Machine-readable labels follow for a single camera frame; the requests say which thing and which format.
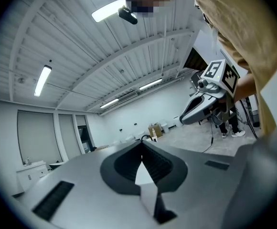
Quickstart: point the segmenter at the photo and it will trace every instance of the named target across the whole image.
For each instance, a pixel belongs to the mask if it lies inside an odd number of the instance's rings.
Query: air conditioner
[[[128,101],[129,99],[134,98],[136,96],[138,96],[138,93],[136,91],[130,92],[122,97],[119,97],[118,103],[121,104],[121,103]]]

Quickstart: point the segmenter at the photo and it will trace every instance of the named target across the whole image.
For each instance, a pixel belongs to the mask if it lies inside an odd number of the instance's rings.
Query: window
[[[53,115],[18,112],[18,139],[22,160],[62,162],[53,127]]]
[[[67,157],[72,159],[81,155],[81,151],[77,142],[73,117],[71,115],[59,115],[60,131]]]
[[[83,115],[77,115],[76,120],[77,120],[81,143],[83,145],[85,152],[87,153],[93,148],[93,145],[86,126],[85,117]]]

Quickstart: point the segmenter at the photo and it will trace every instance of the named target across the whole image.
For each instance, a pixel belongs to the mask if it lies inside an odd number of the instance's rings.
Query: sneaker
[[[230,130],[226,130],[226,133],[223,133],[223,138],[226,138],[228,136],[228,134],[230,133]]]
[[[245,134],[245,131],[239,130],[236,133],[232,132],[232,137],[243,136],[244,134]]]

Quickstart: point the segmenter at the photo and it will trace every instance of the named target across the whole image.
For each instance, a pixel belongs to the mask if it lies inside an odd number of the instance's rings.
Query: white wall
[[[141,131],[148,132],[150,124],[161,120],[173,125],[173,118],[183,112],[190,94],[194,92],[190,79],[185,78],[104,115],[105,125],[112,133],[112,143],[124,141],[130,134],[136,136]]]
[[[112,135],[106,127],[104,118],[97,114],[87,113],[88,126],[96,147],[112,144]]]
[[[221,52],[215,53],[213,51],[212,38],[203,31],[199,31],[193,47],[207,64],[213,60],[224,59],[224,56]]]
[[[22,187],[17,180],[16,171],[23,167],[17,133],[17,114],[18,110],[32,111],[39,113],[58,113],[85,115],[83,112],[57,111],[53,109],[11,104],[0,101],[0,182],[1,187],[7,189],[10,195],[22,192]],[[92,138],[95,136],[95,143],[100,145],[105,142],[101,136],[105,133],[102,122],[95,114],[88,114],[88,121],[91,121],[90,128]]]

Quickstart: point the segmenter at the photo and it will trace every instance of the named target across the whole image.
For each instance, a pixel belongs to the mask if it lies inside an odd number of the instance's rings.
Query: black slot
[[[73,186],[73,183],[65,181],[59,182],[33,212],[42,219],[49,221]]]
[[[214,167],[217,169],[221,169],[221,170],[227,170],[230,166],[229,164],[219,163],[219,162],[211,161],[211,160],[207,161],[205,163],[205,165],[211,166],[211,167]]]
[[[177,217],[177,215],[173,211],[166,210],[161,194],[157,196],[153,217],[160,224],[164,224],[165,222]]]

